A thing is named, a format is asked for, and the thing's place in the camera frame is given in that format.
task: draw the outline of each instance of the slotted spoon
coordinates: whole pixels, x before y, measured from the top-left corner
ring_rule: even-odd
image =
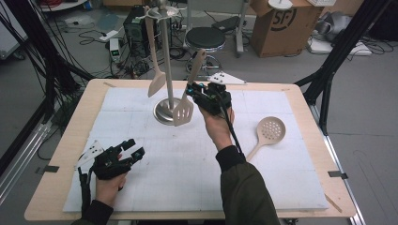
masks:
[[[246,161],[250,161],[263,145],[280,142],[285,133],[286,127],[284,126],[283,121],[279,118],[270,116],[262,119],[257,125],[258,144],[246,157]]]
[[[145,17],[145,25],[146,31],[148,33],[148,40],[150,46],[150,54],[152,56],[153,68],[155,69],[155,77],[149,85],[148,96],[152,97],[157,93],[166,83],[166,73],[162,72],[159,69],[158,59],[156,58],[156,49],[155,49],[155,36],[153,34],[153,20],[149,17]]]
[[[203,60],[206,58],[205,50],[200,50],[196,54],[196,57],[193,61],[193,66],[191,69],[191,75],[188,78],[188,84],[192,84],[196,78],[196,74],[199,72],[199,69],[202,66]],[[187,99],[187,93],[182,95],[181,100],[178,105],[173,109],[173,122],[176,127],[189,123],[192,118],[193,112],[193,103]]]

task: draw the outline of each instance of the floor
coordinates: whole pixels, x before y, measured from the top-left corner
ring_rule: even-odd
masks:
[[[108,32],[118,30],[123,16],[112,11],[81,8],[56,14],[57,20],[82,13],[91,16],[96,29]],[[112,22],[106,17],[111,15]],[[103,44],[93,42],[80,45],[78,33],[63,33],[69,51],[82,66],[90,71],[109,71],[108,52]],[[223,70],[250,83],[294,83],[315,72],[326,55],[307,51],[295,57],[258,58],[252,47],[235,58],[234,40],[227,37],[225,48],[214,53]],[[398,221],[398,51],[371,56],[355,56],[345,60],[338,70],[331,90],[328,130],[348,182],[363,214],[366,224],[390,225]],[[175,80],[187,76],[185,63],[172,61]],[[103,77],[105,73],[94,73]],[[152,79],[153,71],[141,79]],[[38,78],[29,60],[10,57],[0,61],[0,154],[8,149],[31,114],[43,99]],[[50,158],[61,136],[58,131],[39,149],[42,158]],[[29,222],[23,217],[41,175],[38,168],[47,165],[34,155],[7,198],[0,205],[4,224],[69,224],[64,222]],[[299,220],[298,224],[349,224],[347,219],[323,218]]]

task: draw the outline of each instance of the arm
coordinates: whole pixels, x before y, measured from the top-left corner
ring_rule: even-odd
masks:
[[[111,214],[114,212],[114,205],[117,192],[126,183],[126,173],[111,180],[99,180],[96,183],[96,200],[82,215],[82,218],[74,221],[72,225],[105,225]]]
[[[205,118],[207,133],[219,151],[216,159],[222,169],[221,192],[225,223],[280,224],[263,177],[232,145],[225,120],[203,109],[201,113]],[[233,123],[234,111],[228,109],[228,115]]]

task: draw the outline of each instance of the table surface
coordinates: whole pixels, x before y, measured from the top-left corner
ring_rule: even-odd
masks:
[[[86,87],[69,125],[55,149],[50,166],[58,166],[56,173],[46,172],[38,185],[26,211],[27,220],[74,220],[80,213],[64,213],[63,206],[68,197],[70,183],[76,164],[83,152],[89,132],[100,111],[107,90],[112,87],[147,88],[150,81],[103,80],[91,81]],[[183,89],[186,82],[173,82],[174,88]],[[319,181],[329,202],[327,210],[278,211],[279,218],[351,218],[355,206],[351,201],[344,181],[329,177],[328,172],[338,171],[323,136],[314,121],[310,109],[294,84],[248,83],[228,85],[228,90],[261,90],[285,92],[298,127],[316,168]],[[111,219],[206,219],[224,218],[223,211],[200,212],[115,212]]]

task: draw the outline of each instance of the power strip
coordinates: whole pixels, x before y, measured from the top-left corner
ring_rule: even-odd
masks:
[[[104,36],[99,37],[99,39],[101,39],[101,40],[107,40],[107,39],[109,39],[109,38],[111,38],[111,37],[117,35],[117,33],[118,33],[117,31],[113,30],[113,31],[108,32],[108,34],[106,34],[105,37],[104,37]]]

